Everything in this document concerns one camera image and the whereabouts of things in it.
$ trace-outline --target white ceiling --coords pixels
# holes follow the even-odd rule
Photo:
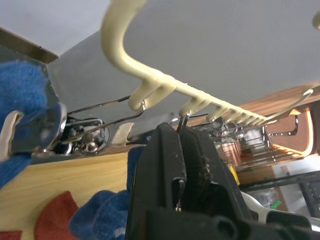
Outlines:
[[[57,55],[99,30],[109,0],[0,0],[0,27]]]
[[[318,10],[319,0],[148,0],[124,46],[139,61],[241,105],[320,80]],[[106,60],[99,32],[50,63],[49,74],[69,110],[129,95],[141,83]],[[177,112],[187,100],[172,93],[142,118]],[[130,114],[125,103],[114,106],[97,113],[106,122]]]

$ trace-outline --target wooden surface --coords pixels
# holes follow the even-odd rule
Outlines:
[[[250,184],[254,182],[259,182],[267,179],[274,179],[275,173],[272,166],[264,166],[255,170],[247,170],[243,172],[238,172],[238,179],[240,184]],[[278,206],[277,210],[288,211],[285,198],[281,192],[280,187],[275,187],[274,190],[277,192],[277,200],[281,201],[281,204]]]
[[[0,190],[0,231],[22,230],[33,240],[42,209],[54,197],[71,191],[78,206],[96,192],[126,188],[127,153],[30,165]]]

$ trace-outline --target metal rod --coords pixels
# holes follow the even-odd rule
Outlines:
[[[254,141],[254,140],[257,140],[257,139],[263,139],[264,136],[258,136],[258,137],[255,137],[255,138],[251,138],[249,140],[245,140],[245,142],[251,142],[251,141]]]
[[[180,117],[180,121],[179,121],[179,124],[178,124],[178,127],[176,128],[176,131],[179,133],[180,130],[185,127],[187,125],[187,122],[190,118],[190,113],[188,112],[185,116],[183,117]]]
[[[287,154],[287,155],[292,155],[293,153],[287,153],[287,152],[283,152],[283,150],[266,150],[266,151],[257,151],[257,152],[253,152],[251,153],[249,156],[246,156],[246,157],[242,157],[241,159],[243,161],[250,161],[251,159],[255,159],[255,158],[259,158],[259,157],[264,157],[264,156],[267,156],[267,155],[275,155],[275,157],[277,155],[282,155],[282,154]]]
[[[262,146],[265,146],[266,149],[269,148],[268,144],[265,144],[265,143],[255,143],[255,144],[251,144],[251,145],[244,146],[244,147],[242,147],[241,149],[242,149],[242,150],[255,149],[255,148],[260,148],[260,147],[262,147]]]
[[[252,130],[252,129],[256,129],[256,128],[261,128],[262,126],[261,125],[257,125],[257,126],[246,126],[246,125],[240,125],[239,126],[236,126],[236,127],[232,127],[232,128],[229,128],[229,129],[226,129],[224,131],[218,131],[217,134],[220,136],[220,137],[226,137],[226,136],[229,136],[229,135],[233,135],[235,133],[238,133],[240,131],[248,131],[248,130]],[[240,131],[236,131],[236,132],[233,132],[231,134],[226,134],[226,135],[223,135],[224,132],[230,132],[231,130],[237,130],[238,128],[242,128]]]
[[[102,106],[105,106],[105,105],[121,103],[121,102],[123,102],[125,100],[128,100],[129,98],[130,98],[130,95],[122,97],[120,99],[116,99],[116,100],[112,100],[112,101],[106,101],[106,102],[95,104],[95,105],[92,105],[92,106],[87,106],[87,107],[84,107],[84,108],[80,108],[78,110],[74,110],[74,111],[68,112],[68,115],[76,114],[76,113],[79,113],[79,112],[82,112],[82,111],[86,111],[86,110],[90,110],[90,109],[95,109],[95,108],[102,107]]]
[[[270,165],[274,165],[275,161],[272,158],[263,160],[263,161],[258,161],[258,162],[252,162],[252,163],[248,163],[248,164],[241,164],[239,166],[237,166],[236,170],[238,171],[243,171],[244,169],[257,169],[257,168],[261,168],[261,167],[265,167],[265,166],[270,166]]]
[[[88,124],[92,122],[99,122],[101,125],[104,124],[104,122],[101,119],[98,118],[93,118],[93,119],[84,119],[84,120],[78,120],[78,121],[73,121],[73,122],[68,122],[65,124],[66,127],[72,127],[76,126],[79,124]]]
[[[299,184],[303,182],[318,182],[320,181],[320,171],[290,175],[279,177],[270,180],[257,181],[248,184],[240,184],[239,188],[243,192],[252,192],[256,190],[276,188],[290,184]]]
[[[199,118],[199,117],[203,117],[203,116],[207,116],[209,113],[203,113],[203,114],[198,114],[198,115],[192,115],[190,116],[189,118],[192,119],[192,118]]]
[[[261,167],[271,167],[276,164],[284,164],[284,163],[288,163],[291,161],[296,161],[296,160],[301,160],[304,159],[303,157],[295,157],[294,160],[292,158],[292,156],[286,157],[284,158],[284,156],[282,156],[281,158],[277,159],[276,161],[272,161],[272,159],[270,159],[269,163],[262,163],[262,164],[247,164],[246,166],[242,166],[239,165],[237,166],[236,170],[237,172],[241,172],[244,171],[245,169],[250,169],[251,171],[255,170],[255,169],[261,169]]]
[[[266,161],[268,159],[272,159],[274,162],[277,161],[277,159],[279,158],[283,158],[283,157],[287,157],[287,156],[291,156],[292,154],[287,154],[287,153],[276,153],[273,154],[273,152],[270,152],[269,154],[264,154],[264,155],[260,155],[260,156],[255,156],[253,159],[248,159],[247,161],[244,161],[243,164],[254,164],[260,161]]]

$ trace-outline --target blue fabric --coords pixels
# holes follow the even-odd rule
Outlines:
[[[32,64],[8,62],[0,64],[0,128],[7,115],[18,110],[25,114],[41,111],[47,106],[46,77]],[[0,189],[31,162],[28,154],[0,162]]]
[[[124,240],[136,165],[144,147],[128,153],[126,190],[96,193],[73,215],[69,230],[80,240]]]

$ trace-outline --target metal wire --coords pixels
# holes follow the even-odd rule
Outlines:
[[[101,126],[97,126],[97,127],[93,128],[93,129],[90,129],[90,130],[88,130],[88,131],[79,133],[78,135],[72,136],[72,137],[68,138],[67,140],[63,141],[62,144],[67,144],[67,143],[70,143],[70,142],[77,141],[78,138],[82,137],[83,135],[86,135],[86,134],[95,132],[95,131],[100,130],[100,129],[104,129],[104,128],[110,126],[110,125],[118,124],[118,123],[121,123],[121,122],[123,122],[123,121],[130,120],[130,119],[135,119],[135,118],[141,116],[141,115],[144,113],[145,110],[146,110],[146,103],[145,103],[145,101],[142,101],[142,103],[141,103],[141,110],[140,110],[137,114],[135,114],[135,115],[133,115],[133,116],[123,117],[123,118],[120,118],[120,119],[118,119],[118,120],[115,120],[115,121],[112,121],[112,122],[108,122],[108,123],[102,124]]]
[[[190,116],[190,118],[198,118],[198,117],[203,117],[203,116],[206,116],[206,115],[208,115],[208,113],[203,113],[203,114],[199,114],[199,115],[193,115],[193,116]],[[211,124],[212,122],[214,122],[214,121],[199,123],[199,124],[193,125],[193,126],[191,126],[191,127],[192,127],[192,128],[202,127],[202,126],[209,125],[209,124]],[[246,125],[241,125],[241,124],[239,124],[239,126],[237,126],[237,127],[228,128],[228,129],[225,130],[225,131],[218,131],[217,134],[218,134],[219,136],[221,136],[221,137],[227,137],[227,136],[229,136],[229,135],[232,135],[233,133],[232,133],[232,134],[226,134],[226,135],[224,135],[223,132],[226,132],[226,131],[229,132],[229,131],[232,131],[232,130],[237,130],[238,128],[243,128],[242,130],[251,130],[251,129],[255,129],[255,128],[257,128],[257,127],[258,127],[258,126],[246,126]]]
[[[180,117],[178,127],[176,128],[177,133],[179,133],[180,130],[187,125],[189,118],[190,118],[189,112],[185,116]]]
[[[121,102],[123,102],[125,100],[128,100],[129,98],[130,98],[130,95],[122,97],[120,99],[116,99],[116,100],[112,100],[112,101],[106,101],[106,102],[95,104],[95,105],[92,105],[92,106],[87,106],[87,107],[84,107],[84,108],[80,108],[78,110],[74,110],[74,111],[68,112],[68,115],[76,114],[76,113],[83,112],[83,111],[90,110],[90,109],[95,109],[95,108],[102,107],[102,106],[105,106],[105,105],[121,103]]]
[[[298,128],[299,128],[299,119],[298,119],[297,115],[294,116],[294,123],[295,123],[295,126],[292,131],[269,133],[268,136],[269,137],[276,137],[276,136],[293,137],[293,136],[297,135]]]

